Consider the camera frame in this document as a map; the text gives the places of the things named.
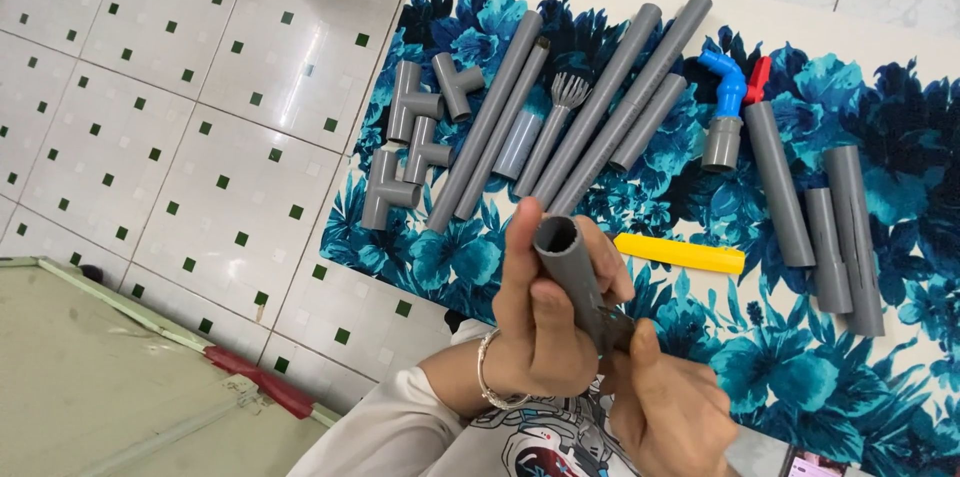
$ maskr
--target bangle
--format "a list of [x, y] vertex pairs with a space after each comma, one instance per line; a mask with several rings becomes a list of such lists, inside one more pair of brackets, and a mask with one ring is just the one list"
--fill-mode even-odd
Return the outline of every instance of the bangle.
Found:
[[490, 347], [490, 342], [493, 341], [493, 339], [499, 334], [500, 329], [493, 329], [492, 331], [486, 333], [486, 336], [483, 337], [483, 341], [480, 342], [480, 349], [477, 350], [477, 379], [480, 380], [480, 392], [488, 402], [499, 409], [516, 409], [530, 400], [529, 394], [515, 394], [510, 396], [507, 400], [504, 400], [503, 398], [497, 396], [495, 392], [490, 390], [486, 384], [487, 382], [483, 381], [483, 360], [487, 356], [486, 348]]

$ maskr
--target blue flower pattern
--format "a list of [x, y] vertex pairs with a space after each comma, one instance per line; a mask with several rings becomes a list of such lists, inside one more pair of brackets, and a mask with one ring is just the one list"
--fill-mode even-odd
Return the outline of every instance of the blue flower pattern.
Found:
[[[490, 304], [509, 221], [499, 208], [519, 200], [512, 183], [491, 178], [477, 216], [454, 219], [443, 235], [423, 224], [441, 168], [428, 175], [419, 206], [390, 212], [385, 231], [361, 229], [359, 220], [396, 64], [423, 65], [422, 86], [436, 92], [430, 59], [450, 52], [459, 66], [480, 66], [489, 84], [527, 9], [523, 0], [410, 0], [404, 7], [322, 236], [324, 257], [494, 322]], [[544, 0], [537, 9], [551, 55], [525, 109], [543, 116], [553, 76], [595, 81], [626, 23], [608, 25], [602, 10], [574, 16], [570, 0]], [[666, 28], [654, 30], [614, 102]], [[760, 43], [748, 53], [727, 27], [702, 45], [729, 55], [748, 76], [762, 55]], [[577, 213], [607, 231], [723, 244], [746, 254], [742, 275], [705, 291], [694, 288], [685, 269], [655, 262], [636, 269], [630, 261], [637, 295], [625, 305], [632, 317], [654, 319], [667, 353], [717, 371], [739, 423], [861, 462], [880, 477], [952, 476], [960, 465], [960, 81], [924, 86], [911, 61], [881, 66], [871, 87], [858, 65], [833, 54], [810, 58], [786, 44], [770, 56], [765, 99], [796, 188], [826, 184], [822, 151], [860, 147], [881, 294], [901, 324], [915, 326], [914, 336], [875, 352], [872, 339], [843, 331], [810, 304], [806, 273], [783, 264], [747, 135], [736, 171], [700, 169], [719, 78], [692, 58], [673, 66], [690, 87], [650, 147], [626, 177], [605, 169]], [[474, 114], [482, 99], [482, 91], [469, 97]], [[469, 127], [445, 120], [437, 140], [459, 150]]]

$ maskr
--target yellow plastic scraper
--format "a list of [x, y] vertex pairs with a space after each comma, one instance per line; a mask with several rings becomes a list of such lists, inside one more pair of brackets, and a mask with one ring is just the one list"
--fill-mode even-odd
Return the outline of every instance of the yellow plastic scraper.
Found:
[[606, 234], [621, 254], [653, 262], [670, 263], [702, 270], [740, 274], [746, 254], [726, 246], [714, 247], [690, 244], [666, 238], [644, 237], [621, 233]]

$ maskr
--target blue fitting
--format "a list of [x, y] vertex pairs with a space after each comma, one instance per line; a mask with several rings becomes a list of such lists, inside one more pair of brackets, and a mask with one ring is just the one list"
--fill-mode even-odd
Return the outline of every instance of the blue fitting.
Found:
[[740, 118], [740, 102], [747, 95], [747, 78], [740, 66], [734, 59], [707, 49], [700, 54], [697, 62], [722, 78], [720, 86], [717, 87], [717, 113], [714, 118]]

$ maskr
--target smartphone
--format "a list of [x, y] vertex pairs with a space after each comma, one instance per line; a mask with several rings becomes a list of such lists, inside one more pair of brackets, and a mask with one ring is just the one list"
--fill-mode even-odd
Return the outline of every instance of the smartphone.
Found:
[[790, 445], [779, 477], [844, 477], [848, 463], [832, 460]]

